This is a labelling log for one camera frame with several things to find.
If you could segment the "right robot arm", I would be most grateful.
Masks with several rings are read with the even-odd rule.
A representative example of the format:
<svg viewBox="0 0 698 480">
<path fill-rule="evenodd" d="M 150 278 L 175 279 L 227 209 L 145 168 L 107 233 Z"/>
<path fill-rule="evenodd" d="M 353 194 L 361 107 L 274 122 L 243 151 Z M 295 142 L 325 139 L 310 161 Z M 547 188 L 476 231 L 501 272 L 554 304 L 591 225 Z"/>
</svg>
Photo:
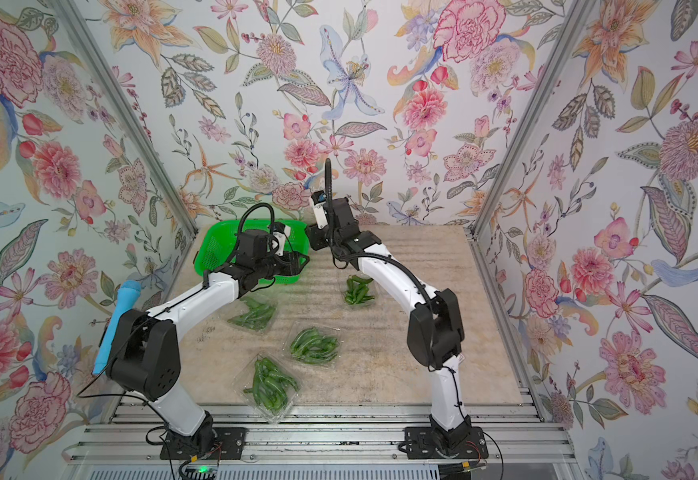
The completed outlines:
<svg viewBox="0 0 698 480">
<path fill-rule="evenodd" d="M 361 230 L 347 199 L 333 199 L 320 190 L 311 195 L 310 207 L 316 220 L 306 229 L 310 247 L 329 249 L 333 259 L 376 282 L 409 315 L 407 347 L 430 372 L 431 442 L 452 455 L 467 441 L 472 427 L 461 397 L 465 332 L 456 294 L 421 281 L 378 236 Z"/>
</svg>

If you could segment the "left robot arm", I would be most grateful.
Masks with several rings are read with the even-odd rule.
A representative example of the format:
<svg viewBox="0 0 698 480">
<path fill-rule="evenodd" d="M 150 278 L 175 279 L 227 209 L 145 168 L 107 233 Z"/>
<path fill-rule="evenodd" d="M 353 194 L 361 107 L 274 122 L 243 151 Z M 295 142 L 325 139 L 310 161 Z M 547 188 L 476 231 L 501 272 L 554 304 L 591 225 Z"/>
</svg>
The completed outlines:
<svg viewBox="0 0 698 480">
<path fill-rule="evenodd" d="M 95 361 L 126 392 L 135 392 L 162 419 L 167 448 L 181 458 L 201 458 L 219 444 L 211 414 L 179 382 L 183 336 L 215 311 L 252 292 L 261 280 L 294 277 L 308 262 L 293 249 L 289 226 L 242 230 L 217 266 L 175 299 L 146 311 L 136 309 L 139 287 L 125 284 Z"/>
</svg>

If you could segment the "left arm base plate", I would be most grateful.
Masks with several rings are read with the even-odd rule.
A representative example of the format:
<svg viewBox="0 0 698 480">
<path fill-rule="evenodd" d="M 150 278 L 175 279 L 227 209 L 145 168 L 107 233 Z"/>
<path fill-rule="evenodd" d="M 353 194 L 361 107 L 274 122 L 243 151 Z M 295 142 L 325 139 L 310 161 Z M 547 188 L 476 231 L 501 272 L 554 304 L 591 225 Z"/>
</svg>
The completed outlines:
<svg viewBox="0 0 698 480">
<path fill-rule="evenodd" d="M 167 432 L 160 460 L 240 460 L 248 430 L 244 427 L 200 428 L 193 436 Z"/>
</svg>

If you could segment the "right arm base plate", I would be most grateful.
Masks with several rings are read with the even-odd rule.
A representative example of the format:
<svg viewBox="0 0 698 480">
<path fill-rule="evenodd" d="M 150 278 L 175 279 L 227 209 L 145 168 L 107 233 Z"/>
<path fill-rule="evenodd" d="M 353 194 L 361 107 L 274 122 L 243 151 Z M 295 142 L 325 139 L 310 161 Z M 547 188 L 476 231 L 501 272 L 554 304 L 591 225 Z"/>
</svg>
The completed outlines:
<svg viewBox="0 0 698 480">
<path fill-rule="evenodd" d="M 409 460 L 487 460 L 489 452 L 483 430 L 463 426 L 452 432 L 437 427 L 406 427 L 398 450 Z"/>
</svg>

